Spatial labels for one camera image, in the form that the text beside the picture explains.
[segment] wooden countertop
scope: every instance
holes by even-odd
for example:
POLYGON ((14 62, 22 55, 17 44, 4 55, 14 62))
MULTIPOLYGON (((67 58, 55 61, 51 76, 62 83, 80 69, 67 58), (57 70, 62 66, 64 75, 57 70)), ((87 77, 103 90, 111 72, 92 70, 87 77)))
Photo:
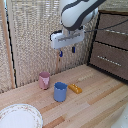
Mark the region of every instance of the wooden countertop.
POLYGON ((42 90, 38 82, 0 95, 0 110, 24 103, 42 114, 43 128, 110 128, 128 102, 128 86, 99 71, 79 66, 51 77, 50 88, 42 90), (54 83, 74 83, 81 94, 67 90, 62 103, 53 99, 54 83))

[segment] blue cup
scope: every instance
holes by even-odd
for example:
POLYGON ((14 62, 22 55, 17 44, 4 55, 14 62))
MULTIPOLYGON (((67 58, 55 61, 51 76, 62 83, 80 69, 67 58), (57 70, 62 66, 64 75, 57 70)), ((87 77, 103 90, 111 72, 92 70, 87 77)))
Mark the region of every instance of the blue cup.
POLYGON ((57 82, 54 85, 54 99, 58 102, 63 102, 66 99, 67 85, 57 82))

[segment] white plate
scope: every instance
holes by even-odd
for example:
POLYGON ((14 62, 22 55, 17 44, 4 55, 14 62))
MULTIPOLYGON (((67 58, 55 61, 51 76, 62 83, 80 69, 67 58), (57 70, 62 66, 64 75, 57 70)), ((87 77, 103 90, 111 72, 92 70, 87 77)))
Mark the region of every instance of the white plate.
POLYGON ((28 104, 14 104, 0 111, 0 128, 42 128, 40 112, 28 104))

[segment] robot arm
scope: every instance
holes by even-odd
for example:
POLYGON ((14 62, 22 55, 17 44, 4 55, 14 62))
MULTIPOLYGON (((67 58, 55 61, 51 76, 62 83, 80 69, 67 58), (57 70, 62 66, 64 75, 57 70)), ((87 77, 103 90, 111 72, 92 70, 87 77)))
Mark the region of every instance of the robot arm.
POLYGON ((51 34, 51 47, 62 47, 76 44, 84 40, 84 26, 98 12, 98 6, 105 0, 60 0, 60 16, 63 30, 51 34))
POLYGON ((69 31, 75 31, 88 23, 98 12, 98 6, 105 0, 60 0, 62 25, 69 31))

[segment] cable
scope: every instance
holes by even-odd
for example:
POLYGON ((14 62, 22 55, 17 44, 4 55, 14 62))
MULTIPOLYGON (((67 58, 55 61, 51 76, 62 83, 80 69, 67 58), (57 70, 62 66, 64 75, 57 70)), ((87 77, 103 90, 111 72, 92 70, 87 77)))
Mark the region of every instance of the cable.
POLYGON ((110 26, 110 27, 100 28, 100 29, 94 29, 94 30, 90 30, 90 31, 85 31, 85 33, 87 33, 87 32, 93 32, 93 31, 97 31, 97 30, 105 30, 105 29, 108 29, 108 28, 112 28, 112 27, 115 27, 115 26, 121 25, 121 24, 123 24, 123 23, 125 23, 125 22, 127 22, 127 21, 128 21, 128 19, 127 19, 127 20, 125 20, 125 21, 123 21, 123 22, 120 22, 120 23, 118 23, 118 24, 115 24, 115 25, 113 25, 113 26, 110 26))

